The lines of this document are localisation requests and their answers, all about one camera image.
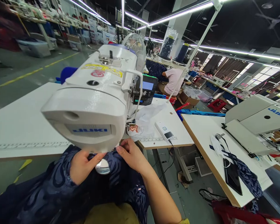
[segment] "ceiling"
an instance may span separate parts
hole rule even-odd
[[[125,10],[137,15],[145,2],[146,0],[126,0]],[[100,0],[99,4],[101,7],[109,5],[109,7],[121,9],[121,0]],[[171,13],[173,4],[174,1],[172,0],[149,0],[145,7],[145,10],[150,12],[148,21],[152,22]],[[273,6],[263,8],[263,4]],[[207,25],[214,12],[214,7],[211,7],[193,13],[184,35],[193,41],[199,40],[206,28],[201,23]],[[225,2],[213,23],[213,25],[217,26],[212,27],[213,32],[209,31],[207,33],[202,45],[245,51],[256,49],[257,52],[264,52],[270,47],[280,48],[280,22],[273,29],[269,29],[271,21],[256,14],[280,18],[280,0],[229,0]],[[125,22],[129,25],[134,25],[129,17],[125,18]],[[167,29],[164,24],[153,26],[153,29],[159,30],[152,34],[153,37],[164,38]],[[193,43],[187,38],[183,39],[186,43]]]

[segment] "factory floor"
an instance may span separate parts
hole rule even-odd
[[[71,49],[59,47],[52,55],[46,58],[33,58],[23,52],[11,52],[0,49],[0,60],[4,66],[0,66],[0,109],[9,103],[19,99],[47,82],[55,82],[55,77],[66,66],[79,67],[88,56],[93,53],[89,49],[77,53]],[[211,111],[206,103],[199,102],[197,109]],[[58,156],[35,158],[24,169],[20,170],[25,160],[0,161],[0,194],[13,182],[26,181],[44,172],[48,164]],[[148,160],[155,164],[152,150],[148,150]],[[197,172],[192,173],[193,183],[187,189],[177,180],[177,172],[180,171],[177,161],[167,172],[174,176],[175,185],[183,206],[184,213],[191,224],[221,223],[220,218],[214,214],[212,208],[199,195],[200,188],[211,188],[215,194],[224,195],[214,175],[201,177]],[[148,212],[148,224],[154,223],[151,210]]]

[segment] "ruler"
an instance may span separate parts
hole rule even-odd
[[[0,144],[0,149],[13,148],[47,148],[47,147],[67,147],[70,142],[37,142],[37,143],[14,143]]]
[[[173,137],[170,139],[171,141],[178,140],[177,137]],[[162,142],[165,141],[162,137],[156,137],[156,138],[141,138],[141,142]]]

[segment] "human hand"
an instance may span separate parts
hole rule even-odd
[[[133,170],[141,175],[149,171],[151,165],[131,138],[123,140],[120,146],[116,147],[116,151]]]
[[[72,181],[76,185],[80,185],[105,155],[106,153],[98,153],[88,161],[87,157],[89,156],[89,152],[83,149],[77,152],[72,158],[71,168],[69,170]]]

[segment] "smartphone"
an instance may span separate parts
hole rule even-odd
[[[237,173],[237,167],[233,163],[231,163],[229,160],[224,158],[224,168],[225,170],[225,182],[228,186],[230,186],[232,189],[234,189],[239,195],[243,195],[242,188],[240,187],[240,180],[239,175]]]

